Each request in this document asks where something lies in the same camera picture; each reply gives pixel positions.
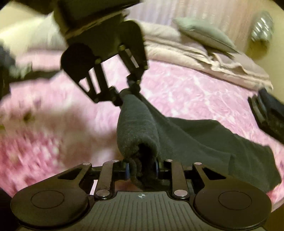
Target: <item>dark gray towel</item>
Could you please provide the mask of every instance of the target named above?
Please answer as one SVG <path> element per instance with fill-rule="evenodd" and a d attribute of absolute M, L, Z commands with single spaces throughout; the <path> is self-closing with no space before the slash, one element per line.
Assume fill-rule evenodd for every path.
<path fill-rule="evenodd" d="M 130 163 L 132 180 L 147 187 L 161 185 L 151 174 L 155 160 L 173 159 L 184 166 L 194 162 L 250 183 L 264 192 L 281 182 L 268 146 L 246 140 L 214 120 L 167 118 L 142 95 L 122 92 L 117 126 L 120 152 Z"/>

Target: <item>silver object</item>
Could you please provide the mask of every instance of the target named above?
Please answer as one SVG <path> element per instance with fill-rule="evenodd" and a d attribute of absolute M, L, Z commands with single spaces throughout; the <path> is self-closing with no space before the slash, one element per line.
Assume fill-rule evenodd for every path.
<path fill-rule="evenodd" d="M 256 18 L 251 32 L 252 41 L 269 42 L 272 39 L 274 22 L 267 11 L 262 11 Z"/>
<path fill-rule="evenodd" d="M 102 197 L 102 198 L 107 197 L 109 194 L 110 194 L 110 192 L 108 190 L 105 190 L 105 189 L 102 189 L 102 190 L 99 190 L 99 191 L 96 192 L 96 195 L 98 197 Z"/>
<path fill-rule="evenodd" d="M 174 191 L 174 195 L 177 197 L 185 197 L 187 195 L 187 191 L 179 189 Z"/>

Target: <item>metal screw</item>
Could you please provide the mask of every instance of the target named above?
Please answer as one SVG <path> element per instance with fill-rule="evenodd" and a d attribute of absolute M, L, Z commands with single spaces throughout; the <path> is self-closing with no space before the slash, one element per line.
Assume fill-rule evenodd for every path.
<path fill-rule="evenodd" d="M 181 189 L 175 190 L 174 195 L 177 197 L 185 197 L 187 195 L 187 191 Z"/>
<path fill-rule="evenodd" d="M 125 45 L 119 46 L 119 50 L 120 50 L 120 51 L 124 51 L 124 50 L 125 50 Z"/>
<path fill-rule="evenodd" d="M 96 192 L 96 195 L 99 197 L 107 197 L 110 194 L 109 190 L 101 189 Z"/>
<path fill-rule="evenodd" d="M 96 59 L 96 60 L 95 60 L 95 64 L 100 64 L 101 62 L 102 62 L 101 59 Z"/>

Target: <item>pillow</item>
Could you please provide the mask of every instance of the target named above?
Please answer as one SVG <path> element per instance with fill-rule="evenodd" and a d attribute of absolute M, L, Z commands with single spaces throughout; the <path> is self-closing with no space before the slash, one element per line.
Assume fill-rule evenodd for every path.
<path fill-rule="evenodd" d="M 203 45 L 224 52 L 237 52 L 234 43 L 227 35 L 204 20 L 175 18 L 173 19 L 173 22 L 178 26 L 182 33 L 192 37 Z"/>
<path fill-rule="evenodd" d="M 66 41 L 60 33 L 60 28 L 55 22 L 52 12 L 35 29 L 34 34 L 31 37 L 29 50 L 41 49 L 64 51 L 66 48 Z"/>
<path fill-rule="evenodd" d="M 3 28 L 0 31 L 0 43 L 3 44 L 5 49 L 10 49 L 14 56 L 25 53 L 34 31 L 44 21 L 44 18 L 37 16 Z"/>

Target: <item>pink bedspread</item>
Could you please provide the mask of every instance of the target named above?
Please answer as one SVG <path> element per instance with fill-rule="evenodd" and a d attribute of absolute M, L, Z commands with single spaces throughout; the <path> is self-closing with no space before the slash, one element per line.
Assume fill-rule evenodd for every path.
<path fill-rule="evenodd" d="M 33 52 L 18 62 L 54 69 L 60 56 L 61 52 Z M 128 72 L 119 58 L 103 66 L 109 85 L 118 90 L 127 87 Z M 157 61 L 149 61 L 149 66 L 142 94 L 164 115 L 215 119 L 242 137 L 269 145 L 284 177 L 284 147 L 257 127 L 247 102 L 253 92 L 189 68 Z M 11 196 L 83 162 L 99 166 L 122 159 L 116 144 L 119 108 L 110 102 L 94 104 L 65 73 L 50 81 L 14 84 L 11 91 L 0 107 L 0 187 Z M 278 207 L 284 181 L 268 195 Z"/>

